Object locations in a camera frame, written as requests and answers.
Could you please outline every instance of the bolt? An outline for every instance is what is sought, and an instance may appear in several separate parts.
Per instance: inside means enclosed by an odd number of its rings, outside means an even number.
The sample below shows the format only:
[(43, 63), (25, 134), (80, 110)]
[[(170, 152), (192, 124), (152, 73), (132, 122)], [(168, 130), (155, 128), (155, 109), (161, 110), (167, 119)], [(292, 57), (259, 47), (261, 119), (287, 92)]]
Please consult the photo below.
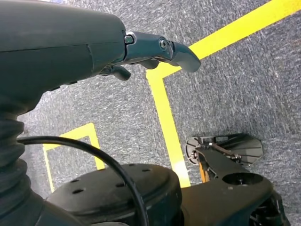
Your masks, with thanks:
[(167, 42), (164, 39), (160, 40), (160, 47), (163, 50), (166, 50), (167, 47)]
[(197, 159), (198, 158), (198, 153), (196, 151), (193, 151), (190, 157), (193, 158), (193, 159)]
[(134, 38), (131, 35), (126, 35), (124, 36), (125, 44), (132, 44), (134, 42)]

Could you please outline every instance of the lever pivot bolt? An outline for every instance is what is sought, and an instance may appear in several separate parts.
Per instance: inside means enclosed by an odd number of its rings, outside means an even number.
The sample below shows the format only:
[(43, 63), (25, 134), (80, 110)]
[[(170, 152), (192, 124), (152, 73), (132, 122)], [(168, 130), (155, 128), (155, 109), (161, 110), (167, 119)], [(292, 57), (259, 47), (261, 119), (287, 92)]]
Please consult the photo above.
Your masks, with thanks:
[(166, 50), (166, 48), (167, 47), (167, 42), (166, 40), (160, 40), (160, 47), (163, 50)]
[(126, 35), (124, 36), (124, 43), (125, 44), (132, 44), (134, 43), (134, 38), (131, 35)]

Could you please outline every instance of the mechanical arm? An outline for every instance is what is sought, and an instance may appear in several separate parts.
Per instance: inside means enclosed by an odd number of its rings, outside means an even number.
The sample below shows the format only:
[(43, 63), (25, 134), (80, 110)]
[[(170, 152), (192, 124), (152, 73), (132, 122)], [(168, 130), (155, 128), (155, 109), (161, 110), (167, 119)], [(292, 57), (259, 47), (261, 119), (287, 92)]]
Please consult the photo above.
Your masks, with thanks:
[[(121, 65), (154, 69), (159, 62), (188, 72), (200, 67), (186, 46), (160, 35), (127, 32), (113, 15), (38, 1), (0, 1), (0, 226), (290, 225), (270, 181), (241, 165), (246, 161), (244, 153), (247, 162), (252, 156), (249, 141), (256, 140), (247, 135), (221, 143), (187, 142), (189, 159), (199, 164), (204, 183), (183, 189), (171, 170), (121, 167), (80, 141), (17, 138), (23, 124), (17, 117), (34, 109), (45, 92), (97, 75), (127, 80), (131, 74)], [(31, 190), (26, 163), (19, 159), (24, 145), (40, 143), (79, 148), (109, 167), (70, 181), (44, 200)], [(238, 148), (238, 143), (244, 146)], [(260, 141), (254, 144), (261, 147)]]

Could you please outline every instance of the mounting hole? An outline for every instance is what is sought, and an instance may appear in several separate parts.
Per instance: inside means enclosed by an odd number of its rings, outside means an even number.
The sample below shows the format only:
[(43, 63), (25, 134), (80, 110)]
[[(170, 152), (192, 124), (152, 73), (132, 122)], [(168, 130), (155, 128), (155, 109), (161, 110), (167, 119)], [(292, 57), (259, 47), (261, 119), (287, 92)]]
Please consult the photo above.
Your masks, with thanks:
[(122, 182), (118, 183), (115, 185), (116, 187), (124, 187), (124, 184)]
[(230, 185), (247, 186), (258, 184), (263, 181), (263, 178), (253, 173), (232, 173), (224, 176), (223, 180)]
[(72, 194), (78, 194), (78, 193), (81, 193), (81, 192), (83, 192), (83, 191), (84, 191), (84, 189), (77, 189), (77, 190), (74, 190), (72, 192)]
[(75, 183), (75, 182), (78, 182), (78, 181), (79, 181), (79, 179), (74, 179), (74, 180), (71, 181), (70, 183)]

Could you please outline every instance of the yellow tape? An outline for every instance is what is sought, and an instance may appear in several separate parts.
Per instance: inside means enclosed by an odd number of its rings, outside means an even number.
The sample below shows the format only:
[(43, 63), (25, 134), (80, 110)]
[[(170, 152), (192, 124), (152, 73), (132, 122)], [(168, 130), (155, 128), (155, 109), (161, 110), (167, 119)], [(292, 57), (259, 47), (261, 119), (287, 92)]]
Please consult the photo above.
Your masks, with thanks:
[(149, 80), (149, 83), (155, 99), (155, 104), (156, 105), (163, 136), (165, 139), (166, 147), (171, 163), (171, 168), (178, 175), (181, 187), (190, 186), (189, 177), (183, 157), (163, 80)]
[[(190, 46), (190, 49), (199, 59), (203, 59), (300, 9), (301, 0), (271, 0), (195, 43)], [(179, 70), (180, 67), (160, 63), (156, 69), (147, 70), (146, 78), (149, 80), (156, 105), (171, 167), (179, 176), (181, 186), (186, 187), (189, 186), (190, 182), (162, 80)]]
[[(71, 139), (75, 139), (75, 140), (79, 140), (84, 137), (89, 137), (90, 142), (92, 146), (97, 147), (97, 148), (100, 148), (100, 144), (98, 143), (98, 139), (97, 136), (97, 131), (95, 130), (94, 124), (93, 123), (88, 123), (84, 126), (81, 126), (76, 129), (73, 129), (71, 131), (69, 131), (67, 133), (64, 133), (60, 135), (60, 137), (65, 137), (65, 138), (71, 138)], [(49, 161), (48, 157), (47, 154), (47, 151), (59, 147), (60, 145), (52, 145), (52, 144), (43, 144), (43, 151), (44, 151), (44, 156), (45, 158), (45, 164), (46, 164), (46, 169), (48, 171), (48, 175), (48, 180), (50, 183), (50, 188), (51, 189), (51, 192), (54, 191), (54, 186), (54, 182), (52, 180), (52, 176), (50, 170), (49, 166)], [(101, 170), (105, 168), (104, 164), (103, 161), (94, 157), (95, 163), (97, 165), (97, 170)]]
[[(198, 59), (203, 59), (250, 34), (260, 31), (301, 9), (301, 0), (271, 0), (261, 7), (242, 16), (222, 29), (196, 42), (190, 49)], [(165, 78), (180, 70), (167, 63), (148, 70), (148, 79)]]

